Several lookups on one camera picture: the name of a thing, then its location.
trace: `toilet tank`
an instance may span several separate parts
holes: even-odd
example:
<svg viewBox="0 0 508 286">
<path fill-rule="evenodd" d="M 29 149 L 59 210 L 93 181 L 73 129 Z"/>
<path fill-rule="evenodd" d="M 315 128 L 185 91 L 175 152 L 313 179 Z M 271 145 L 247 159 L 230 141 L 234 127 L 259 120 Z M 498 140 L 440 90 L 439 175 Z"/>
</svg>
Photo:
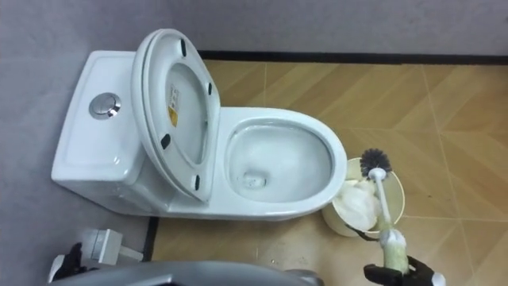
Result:
<svg viewBox="0 0 508 286">
<path fill-rule="evenodd" d="M 147 157 L 130 105 L 135 52 L 92 52 L 73 94 L 52 167 L 69 190 L 127 215 L 160 215 L 174 192 Z"/>
</svg>

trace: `wooden floor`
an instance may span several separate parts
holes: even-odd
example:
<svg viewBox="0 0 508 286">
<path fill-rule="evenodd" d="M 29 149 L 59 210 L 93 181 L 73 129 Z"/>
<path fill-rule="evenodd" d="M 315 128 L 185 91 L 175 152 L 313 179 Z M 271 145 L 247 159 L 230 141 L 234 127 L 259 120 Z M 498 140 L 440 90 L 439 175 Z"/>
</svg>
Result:
<svg viewBox="0 0 508 286">
<path fill-rule="evenodd" d="M 296 110 L 330 126 L 348 157 L 377 147 L 406 190 L 410 255 L 448 285 L 508 280 L 508 67 L 206 62 L 223 106 Z M 343 238 L 320 213 L 287 222 L 161 219 L 154 260 L 312 269 L 327 285 L 370 285 L 376 244 Z"/>
</svg>

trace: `warning label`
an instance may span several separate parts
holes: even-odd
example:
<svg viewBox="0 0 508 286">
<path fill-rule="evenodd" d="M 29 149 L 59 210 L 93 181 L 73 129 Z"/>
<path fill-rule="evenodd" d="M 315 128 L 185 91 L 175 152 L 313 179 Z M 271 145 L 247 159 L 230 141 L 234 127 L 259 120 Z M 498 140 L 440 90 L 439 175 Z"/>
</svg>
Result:
<svg viewBox="0 0 508 286">
<path fill-rule="evenodd" d="M 180 91 L 177 90 L 174 85 L 171 85 L 167 99 L 167 113 L 169 114 L 169 120 L 174 127 L 178 125 L 179 97 Z"/>
</svg>

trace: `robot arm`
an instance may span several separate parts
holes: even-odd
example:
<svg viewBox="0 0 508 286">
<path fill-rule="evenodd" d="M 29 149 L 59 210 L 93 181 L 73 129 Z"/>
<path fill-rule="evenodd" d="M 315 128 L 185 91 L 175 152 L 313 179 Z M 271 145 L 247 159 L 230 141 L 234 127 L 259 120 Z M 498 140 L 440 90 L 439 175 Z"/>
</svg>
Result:
<svg viewBox="0 0 508 286">
<path fill-rule="evenodd" d="M 408 257 L 411 270 L 403 275 L 393 269 L 366 265 L 364 275 L 369 281 L 385 286 L 446 286 L 445 277 L 415 258 Z"/>
</svg>

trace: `toilet lid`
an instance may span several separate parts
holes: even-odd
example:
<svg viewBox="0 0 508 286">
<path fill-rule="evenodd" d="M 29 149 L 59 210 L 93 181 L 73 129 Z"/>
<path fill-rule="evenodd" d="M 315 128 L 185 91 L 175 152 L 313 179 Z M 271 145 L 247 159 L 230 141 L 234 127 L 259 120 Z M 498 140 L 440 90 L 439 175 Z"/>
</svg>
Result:
<svg viewBox="0 0 508 286">
<path fill-rule="evenodd" d="M 161 29 L 139 47 L 132 73 L 140 139 L 160 175 L 176 190 L 211 195 L 220 102 L 192 43 Z"/>
</svg>

